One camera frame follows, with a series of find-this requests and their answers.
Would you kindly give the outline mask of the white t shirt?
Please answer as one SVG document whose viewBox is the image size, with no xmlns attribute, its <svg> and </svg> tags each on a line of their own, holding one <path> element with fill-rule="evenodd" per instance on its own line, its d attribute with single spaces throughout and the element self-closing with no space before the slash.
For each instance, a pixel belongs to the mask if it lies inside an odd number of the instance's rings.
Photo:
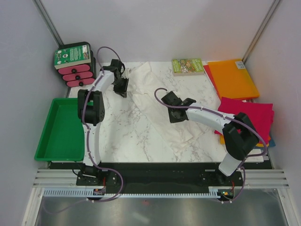
<svg viewBox="0 0 301 226">
<path fill-rule="evenodd" d="M 193 121 L 170 123 L 168 109 L 154 97 L 154 91 L 164 85 L 148 62 L 132 69 L 128 77 L 128 92 L 133 102 L 174 152 L 185 149 L 210 130 Z"/>
</svg>

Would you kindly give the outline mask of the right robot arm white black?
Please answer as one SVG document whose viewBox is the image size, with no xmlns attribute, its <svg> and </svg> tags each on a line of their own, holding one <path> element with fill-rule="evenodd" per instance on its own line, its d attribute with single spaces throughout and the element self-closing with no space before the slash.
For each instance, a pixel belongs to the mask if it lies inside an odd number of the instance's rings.
<svg viewBox="0 0 301 226">
<path fill-rule="evenodd" d="M 221 133 L 224 137 L 227 154 L 215 174 L 216 182 L 227 185 L 232 174 L 259 143 L 258 133 L 245 113 L 230 114 L 201 106 L 196 100 L 181 100 L 170 91 L 161 98 L 167 106 L 171 123 L 194 121 L 204 124 Z"/>
</svg>

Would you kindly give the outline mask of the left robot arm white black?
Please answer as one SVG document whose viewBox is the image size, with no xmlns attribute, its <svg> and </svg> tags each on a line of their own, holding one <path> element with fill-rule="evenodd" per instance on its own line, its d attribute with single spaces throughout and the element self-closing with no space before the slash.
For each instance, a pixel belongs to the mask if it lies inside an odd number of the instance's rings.
<svg viewBox="0 0 301 226">
<path fill-rule="evenodd" d="M 85 140 L 83 163 L 93 167 L 101 162 L 99 151 L 100 126 L 105 117 L 103 94 L 109 86 L 123 98 L 127 97 L 128 78 L 122 76 L 125 65 L 113 59 L 109 66 L 100 70 L 99 77 L 88 89 L 78 91 L 78 117 L 82 122 Z"/>
</svg>

